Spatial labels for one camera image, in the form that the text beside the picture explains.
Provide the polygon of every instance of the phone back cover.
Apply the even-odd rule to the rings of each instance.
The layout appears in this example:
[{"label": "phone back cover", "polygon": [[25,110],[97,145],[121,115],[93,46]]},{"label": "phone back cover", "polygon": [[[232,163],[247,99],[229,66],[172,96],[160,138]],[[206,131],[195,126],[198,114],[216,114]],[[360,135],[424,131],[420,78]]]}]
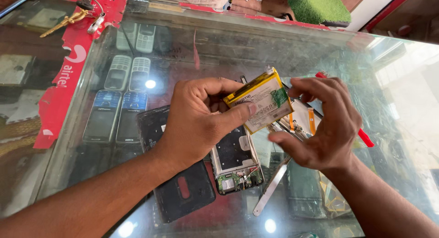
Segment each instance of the phone back cover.
[{"label": "phone back cover", "polygon": [[[159,107],[137,115],[143,151],[155,146],[165,131],[169,106]],[[178,179],[186,180],[187,190],[180,190]],[[215,192],[203,160],[176,174],[154,189],[154,195],[163,223],[173,222],[215,200]]]}]

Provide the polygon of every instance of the blue phone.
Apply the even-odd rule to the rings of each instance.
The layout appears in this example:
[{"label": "blue phone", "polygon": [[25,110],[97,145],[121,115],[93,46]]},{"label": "blue phone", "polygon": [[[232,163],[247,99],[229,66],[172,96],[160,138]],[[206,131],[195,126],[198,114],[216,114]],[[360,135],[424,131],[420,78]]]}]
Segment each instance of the blue phone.
[{"label": "blue phone", "polygon": [[117,129],[117,143],[140,143],[136,115],[146,110],[148,95],[142,92],[129,91],[123,95],[122,110],[120,111]]},{"label": "blue phone", "polygon": [[111,142],[121,99],[122,94],[114,90],[100,90],[96,93],[83,135],[84,142]]}]

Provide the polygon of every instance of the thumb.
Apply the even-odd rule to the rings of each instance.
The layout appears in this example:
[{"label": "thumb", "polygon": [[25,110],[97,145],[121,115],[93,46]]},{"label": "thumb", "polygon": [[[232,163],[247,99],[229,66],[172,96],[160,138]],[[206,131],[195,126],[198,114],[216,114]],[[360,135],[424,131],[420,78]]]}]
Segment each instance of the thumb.
[{"label": "thumb", "polygon": [[234,106],[228,111],[214,115],[217,124],[221,125],[221,135],[225,136],[231,130],[244,124],[250,116],[256,113],[258,108],[253,103],[242,103]]},{"label": "thumb", "polygon": [[305,144],[288,132],[274,132],[268,135],[268,140],[277,143],[300,166],[309,165],[313,152]]}]

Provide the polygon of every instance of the artificial grass mat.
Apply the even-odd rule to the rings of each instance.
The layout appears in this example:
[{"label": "artificial grass mat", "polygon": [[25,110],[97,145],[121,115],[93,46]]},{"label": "artificial grass mat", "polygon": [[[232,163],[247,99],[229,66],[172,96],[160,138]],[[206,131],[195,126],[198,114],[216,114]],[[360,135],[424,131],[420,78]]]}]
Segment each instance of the artificial grass mat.
[{"label": "artificial grass mat", "polygon": [[297,21],[320,24],[325,21],[351,22],[341,0],[288,0]]}]

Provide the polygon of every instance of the yellow battery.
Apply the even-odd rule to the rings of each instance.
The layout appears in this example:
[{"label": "yellow battery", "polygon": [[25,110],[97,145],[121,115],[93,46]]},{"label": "yellow battery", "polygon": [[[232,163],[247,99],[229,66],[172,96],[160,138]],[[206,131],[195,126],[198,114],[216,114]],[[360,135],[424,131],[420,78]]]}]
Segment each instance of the yellow battery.
[{"label": "yellow battery", "polygon": [[294,111],[290,98],[282,86],[281,78],[274,67],[223,100],[229,107],[246,102],[254,103],[257,106],[256,113],[244,123],[250,134]]}]

